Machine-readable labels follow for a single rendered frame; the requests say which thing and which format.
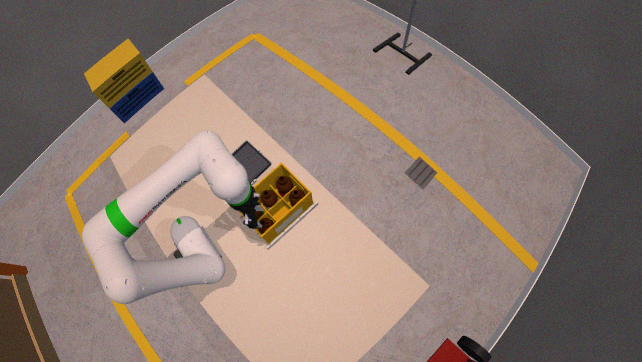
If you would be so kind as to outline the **yellow divided crate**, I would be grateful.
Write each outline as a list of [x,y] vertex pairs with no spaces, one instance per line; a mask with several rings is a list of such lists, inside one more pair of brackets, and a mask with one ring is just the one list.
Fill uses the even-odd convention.
[[[287,176],[292,180],[294,188],[291,189],[284,197],[281,197],[276,188],[276,182],[279,176]],[[290,193],[299,189],[305,193],[305,196],[296,203],[293,207],[289,202]],[[264,177],[258,184],[254,186],[256,193],[263,193],[264,190],[274,191],[278,198],[281,199],[272,206],[268,211],[261,202],[261,206],[264,211],[257,221],[259,222],[263,218],[271,219],[274,224],[263,234],[261,234],[257,229],[254,229],[267,243],[271,243],[277,236],[279,236],[287,227],[289,227],[298,217],[300,217],[310,206],[313,205],[312,192],[283,164],[280,163],[274,170],[272,170],[266,177]],[[289,210],[283,200],[291,207]],[[271,216],[270,216],[271,215]],[[275,218],[273,218],[273,217]],[[277,222],[276,222],[277,221]]]

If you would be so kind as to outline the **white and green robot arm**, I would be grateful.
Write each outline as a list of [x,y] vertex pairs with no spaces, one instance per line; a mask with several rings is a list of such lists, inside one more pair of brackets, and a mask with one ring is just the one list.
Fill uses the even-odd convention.
[[219,135],[204,130],[85,224],[84,246],[105,294],[112,301],[130,304],[162,291],[214,284],[223,278],[223,259],[198,222],[189,216],[176,219],[170,229],[179,249],[173,253],[175,259],[138,261],[125,247],[125,241],[170,196],[201,173],[214,195],[226,200],[234,210],[247,210],[253,205],[254,197],[260,197],[248,181],[245,168]]

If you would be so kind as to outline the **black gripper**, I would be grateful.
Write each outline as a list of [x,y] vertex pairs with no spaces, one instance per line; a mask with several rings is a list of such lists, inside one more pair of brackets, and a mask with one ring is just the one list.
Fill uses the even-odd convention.
[[[258,199],[257,199],[257,198],[258,198]],[[257,219],[256,219],[256,217],[255,217],[255,211],[254,211],[254,209],[255,209],[256,211],[263,211],[263,208],[260,206],[260,205],[261,205],[261,202],[257,202],[258,200],[259,200],[259,197],[256,197],[256,199],[255,199],[255,201],[254,201],[253,205],[252,205],[249,209],[247,209],[247,210],[245,210],[245,211],[240,211],[240,212],[241,212],[241,213],[243,213],[243,215],[245,216],[245,219],[244,219],[244,221],[243,221],[243,224],[246,224],[250,229],[257,229],[257,227],[258,227],[258,228],[262,228],[262,225],[257,221]],[[257,204],[256,204],[256,203],[257,203]],[[250,212],[250,211],[251,211],[251,212]],[[249,212],[250,212],[250,213],[249,213]],[[251,215],[251,216],[250,216],[250,215]],[[250,216],[250,217],[249,217],[249,216]],[[251,220],[252,220],[252,221],[251,221]]]

